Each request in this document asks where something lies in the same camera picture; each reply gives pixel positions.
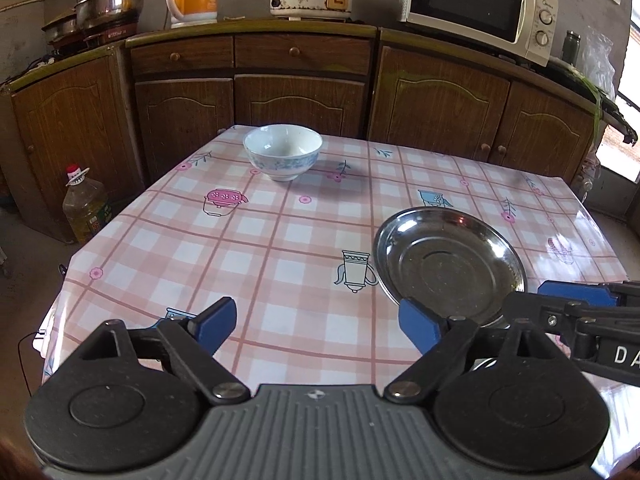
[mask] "cabinet door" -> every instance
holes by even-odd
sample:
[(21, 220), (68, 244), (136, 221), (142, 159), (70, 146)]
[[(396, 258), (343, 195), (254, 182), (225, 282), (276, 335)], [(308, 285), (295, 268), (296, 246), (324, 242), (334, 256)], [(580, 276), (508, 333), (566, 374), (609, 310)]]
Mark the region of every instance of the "cabinet door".
[(137, 83), (136, 99), (153, 181), (234, 124), (232, 79)]
[(489, 162), (571, 182), (593, 137), (593, 116), (513, 83)]
[(369, 140), (486, 160), (508, 91), (506, 79), (385, 46)]
[(357, 137), (364, 83), (279, 75), (236, 76), (236, 122), (299, 124), (323, 135)]
[(127, 162), (128, 131), (121, 129), (107, 57), (95, 59), (39, 81), (14, 97), (20, 135), (47, 207), (64, 219), (66, 167), (91, 168), (112, 201), (143, 190)]

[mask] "microwave control panel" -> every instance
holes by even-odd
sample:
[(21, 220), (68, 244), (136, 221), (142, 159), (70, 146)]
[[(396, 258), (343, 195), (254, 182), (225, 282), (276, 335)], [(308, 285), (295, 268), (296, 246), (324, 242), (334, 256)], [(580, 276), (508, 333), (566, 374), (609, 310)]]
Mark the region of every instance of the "microwave control panel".
[(527, 59), (546, 65), (558, 21), (558, 0), (536, 0)]

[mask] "microwave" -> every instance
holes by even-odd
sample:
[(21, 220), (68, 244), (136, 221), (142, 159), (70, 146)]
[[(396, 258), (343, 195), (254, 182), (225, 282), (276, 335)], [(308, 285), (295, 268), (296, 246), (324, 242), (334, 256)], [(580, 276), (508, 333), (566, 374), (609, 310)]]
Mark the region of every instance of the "microwave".
[(558, 0), (400, 0), (401, 22), (421, 25), (546, 66)]

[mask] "window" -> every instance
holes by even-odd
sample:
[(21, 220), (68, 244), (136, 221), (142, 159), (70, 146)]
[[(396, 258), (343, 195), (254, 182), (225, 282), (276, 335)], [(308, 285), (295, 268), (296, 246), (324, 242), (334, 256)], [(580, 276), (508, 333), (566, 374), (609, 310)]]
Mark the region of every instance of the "window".
[[(632, 0), (629, 41), (616, 104), (626, 122), (640, 134), (640, 0)], [(622, 140), (622, 134), (608, 126), (598, 148), (598, 158), (605, 168), (638, 182), (640, 142), (631, 146)]]

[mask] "bowl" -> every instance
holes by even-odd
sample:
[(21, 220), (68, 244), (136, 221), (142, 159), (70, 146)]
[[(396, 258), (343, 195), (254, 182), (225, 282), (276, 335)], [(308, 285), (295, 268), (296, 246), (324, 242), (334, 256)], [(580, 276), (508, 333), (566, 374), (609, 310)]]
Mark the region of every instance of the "bowl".
[(415, 298), (444, 318), (495, 326), (507, 294), (527, 291), (524, 266), (510, 243), (455, 209), (417, 207), (393, 215), (378, 230), (373, 255), (393, 301)]
[(295, 124), (270, 124), (250, 131), (244, 148), (251, 163), (276, 182), (288, 182), (309, 170), (322, 148), (322, 137)]

